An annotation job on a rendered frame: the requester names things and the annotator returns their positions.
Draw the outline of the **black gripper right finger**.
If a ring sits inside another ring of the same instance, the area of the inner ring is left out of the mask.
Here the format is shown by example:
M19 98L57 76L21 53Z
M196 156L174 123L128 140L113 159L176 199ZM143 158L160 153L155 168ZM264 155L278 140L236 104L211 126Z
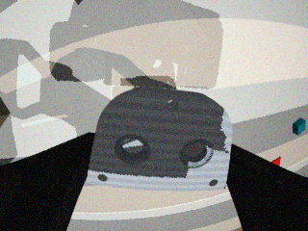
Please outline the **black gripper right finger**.
M232 142L226 184L243 231L300 231L308 223L308 177Z

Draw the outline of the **small red block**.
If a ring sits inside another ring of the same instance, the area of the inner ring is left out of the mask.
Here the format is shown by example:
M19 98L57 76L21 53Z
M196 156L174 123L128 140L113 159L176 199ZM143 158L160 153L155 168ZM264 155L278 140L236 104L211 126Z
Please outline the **small red block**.
M274 159L274 161L272 161L275 165L280 166L280 159L281 157L278 157L277 159Z

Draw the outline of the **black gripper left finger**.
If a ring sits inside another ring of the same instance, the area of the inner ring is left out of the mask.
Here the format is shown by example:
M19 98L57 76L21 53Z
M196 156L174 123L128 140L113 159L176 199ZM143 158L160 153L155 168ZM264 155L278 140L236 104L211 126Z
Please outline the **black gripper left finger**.
M0 222L8 231L66 231L88 178L95 134L0 165Z

